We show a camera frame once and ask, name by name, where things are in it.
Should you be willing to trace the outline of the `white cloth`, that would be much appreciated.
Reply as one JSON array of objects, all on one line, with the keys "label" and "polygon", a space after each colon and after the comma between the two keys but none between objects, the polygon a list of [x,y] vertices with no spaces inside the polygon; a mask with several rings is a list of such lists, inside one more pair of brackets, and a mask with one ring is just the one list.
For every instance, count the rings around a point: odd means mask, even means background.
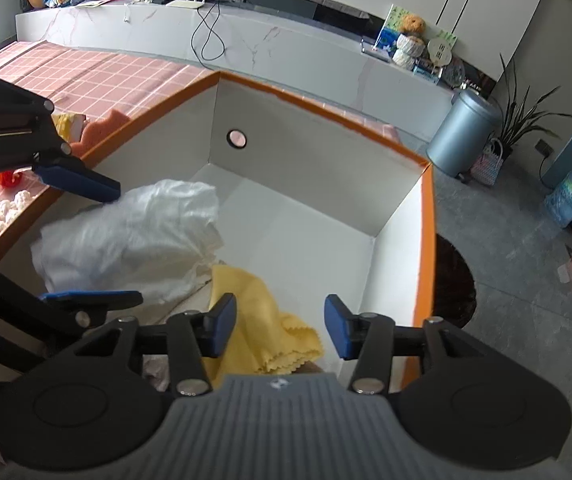
[{"label": "white cloth", "polygon": [[41,229],[33,266],[49,292],[136,290],[178,304],[211,280],[223,240],[216,188],[161,180]]}]

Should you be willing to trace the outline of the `yellow snack bag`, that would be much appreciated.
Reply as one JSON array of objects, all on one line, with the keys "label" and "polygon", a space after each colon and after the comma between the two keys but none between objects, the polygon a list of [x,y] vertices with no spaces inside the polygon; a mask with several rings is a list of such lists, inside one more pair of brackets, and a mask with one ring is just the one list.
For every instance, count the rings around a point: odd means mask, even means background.
[{"label": "yellow snack bag", "polygon": [[86,122],[85,114],[54,113],[52,115],[58,135],[67,143],[76,143],[81,140],[82,131]]}]

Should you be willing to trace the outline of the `yellow cloth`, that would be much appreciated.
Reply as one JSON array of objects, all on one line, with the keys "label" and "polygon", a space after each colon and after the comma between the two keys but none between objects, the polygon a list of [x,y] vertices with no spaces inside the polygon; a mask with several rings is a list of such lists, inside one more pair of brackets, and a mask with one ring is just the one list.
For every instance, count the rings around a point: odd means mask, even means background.
[{"label": "yellow cloth", "polygon": [[227,292],[237,304],[234,330],[222,356],[202,360],[213,385],[220,385],[228,375],[292,374],[324,356],[318,332],[297,315],[280,310],[258,276],[216,264],[210,304]]}]

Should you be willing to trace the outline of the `pink checkered tablecloth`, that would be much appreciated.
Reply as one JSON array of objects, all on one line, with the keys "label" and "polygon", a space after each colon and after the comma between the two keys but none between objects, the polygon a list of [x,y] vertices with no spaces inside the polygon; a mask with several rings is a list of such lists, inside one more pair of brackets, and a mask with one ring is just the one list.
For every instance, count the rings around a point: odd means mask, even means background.
[{"label": "pink checkered tablecloth", "polygon": [[214,186],[230,244],[269,226],[376,236],[417,180],[385,127],[230,73],[18,42],[0,52],[0,78],[60,112],[141,118],[141,130],[94,167],[125,190],[166,179]]}]

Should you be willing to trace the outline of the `orange white storage box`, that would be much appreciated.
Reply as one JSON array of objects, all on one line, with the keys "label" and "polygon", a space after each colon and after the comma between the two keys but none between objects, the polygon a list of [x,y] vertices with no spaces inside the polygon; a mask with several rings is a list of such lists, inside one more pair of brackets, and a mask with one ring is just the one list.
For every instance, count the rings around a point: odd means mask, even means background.
[{"label": "orange white storage box", "polygon": [[211,185],[218,261],[258,276],[280,310],[318,332],[329,295],[403,326],[434,310],[429,162],[318,104],[214,73],[83,159],[125,190],[166,179]]}]

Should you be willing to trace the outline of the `woven plastic basket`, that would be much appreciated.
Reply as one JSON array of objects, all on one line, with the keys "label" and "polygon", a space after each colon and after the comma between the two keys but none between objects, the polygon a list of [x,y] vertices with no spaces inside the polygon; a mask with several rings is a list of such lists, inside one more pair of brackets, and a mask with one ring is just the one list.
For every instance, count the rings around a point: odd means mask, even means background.
[{"label": "woven plastic basket", "polygon": [[497,138],[488,141],[482,153],[472,165],[470,174],[477,182],[493,186],[503,165],[503,145]]}]

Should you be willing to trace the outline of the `grey metal trash bin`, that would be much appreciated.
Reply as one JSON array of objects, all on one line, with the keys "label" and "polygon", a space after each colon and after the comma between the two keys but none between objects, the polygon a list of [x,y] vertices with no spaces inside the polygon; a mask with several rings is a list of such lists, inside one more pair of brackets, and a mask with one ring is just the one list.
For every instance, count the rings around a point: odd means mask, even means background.
[{"label": "grey metal trash bin", "polygon": [[426,148],[426,155],[449,177],[467,174],[501,122],[497,105],[474,90],[458,90],[449,113]]}]

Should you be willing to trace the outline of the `blue water bottle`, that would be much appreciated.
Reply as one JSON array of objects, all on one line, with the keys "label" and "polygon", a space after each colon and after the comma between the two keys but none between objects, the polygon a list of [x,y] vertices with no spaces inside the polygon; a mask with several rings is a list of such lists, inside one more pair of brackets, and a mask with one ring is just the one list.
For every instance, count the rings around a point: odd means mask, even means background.
[{"label": "blue water bottle", "polygon": [[545,197],[544,206],[561,229],[565,229],[572,221],[572,170]]}]

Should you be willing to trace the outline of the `potted floor plant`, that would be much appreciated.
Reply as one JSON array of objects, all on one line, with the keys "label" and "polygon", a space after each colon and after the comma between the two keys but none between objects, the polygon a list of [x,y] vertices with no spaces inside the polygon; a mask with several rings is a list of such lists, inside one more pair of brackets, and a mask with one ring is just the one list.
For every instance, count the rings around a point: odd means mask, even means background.
[{"label": "potted floor plant", "polygon": [[505,162],[513,154],[517,142],[527,134],[538,132],[552,138],[559,138],[555,131],[541,124],[543,119],[550,117],[572,119],[572,114],[552,112],[543,108],[544,102],[554,96],[560,89],[559,86],[532,100],[530,99],[530,86],[523,94],[519,93],[516,64],[513,61],[506,62],[502,56],[500,56],[500,61],[503,73],[499,86],[503,88],[503,93],[499,98],[490,96],[490,101],[500,111],[501,123],[493,139],[499,142],[501,158]]}]

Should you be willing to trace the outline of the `white marble TV cabinet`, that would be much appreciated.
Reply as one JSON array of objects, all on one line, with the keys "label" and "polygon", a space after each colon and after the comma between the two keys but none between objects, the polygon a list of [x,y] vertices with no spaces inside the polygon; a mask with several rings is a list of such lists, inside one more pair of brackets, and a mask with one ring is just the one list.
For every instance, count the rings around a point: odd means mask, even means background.
[{"label": "white marble TV cabinet", "polygon": [[21,41],[176,58],[271,81],[390,122],[429,141],[452,93],[362,53],[360,40],[235,6],[199,12],[111,2],[43,9],[15,18]]}]

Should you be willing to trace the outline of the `green picture book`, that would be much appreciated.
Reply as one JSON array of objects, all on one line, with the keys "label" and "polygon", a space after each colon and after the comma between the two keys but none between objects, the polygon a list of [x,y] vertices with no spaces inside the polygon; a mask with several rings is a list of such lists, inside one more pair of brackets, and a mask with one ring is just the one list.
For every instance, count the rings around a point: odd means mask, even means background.
[{"label": "green picture book", "polygon": [[457,43],[457,36],[453,32],[447,32],[426,22],[418,14],[393,4],[376,38],[375,47],[392,58],[394,51],[397,50],[397,40],[401,34],[420,37],[425,44],[428,44],[431,39],[441,38],[450,49],[453,49]]}]

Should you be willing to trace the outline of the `round paper fan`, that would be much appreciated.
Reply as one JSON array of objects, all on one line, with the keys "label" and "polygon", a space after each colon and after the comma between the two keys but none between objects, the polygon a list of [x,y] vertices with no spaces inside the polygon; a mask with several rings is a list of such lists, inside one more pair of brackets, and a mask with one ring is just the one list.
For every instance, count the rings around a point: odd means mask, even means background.
[{"label": "round paper fan", "polygon": [[448,66],[452,61],[452,49],[450,44],[441,37],[435,37],[429,40],[426,51],[433,66]]}]

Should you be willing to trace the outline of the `teddy bear toy stack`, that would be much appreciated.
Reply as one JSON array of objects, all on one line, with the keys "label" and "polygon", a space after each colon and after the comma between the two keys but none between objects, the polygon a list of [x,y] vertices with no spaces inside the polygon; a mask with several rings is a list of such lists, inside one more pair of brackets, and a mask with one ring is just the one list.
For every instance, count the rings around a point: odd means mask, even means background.
[{"label": "teddy bear toy stack", "polygon": [[399,36],[392,62],[404,70],[413,70],[415,62],[423,55],[425,41],[423,34],[426,23],[417,14],[406,14],[400,21]]}]

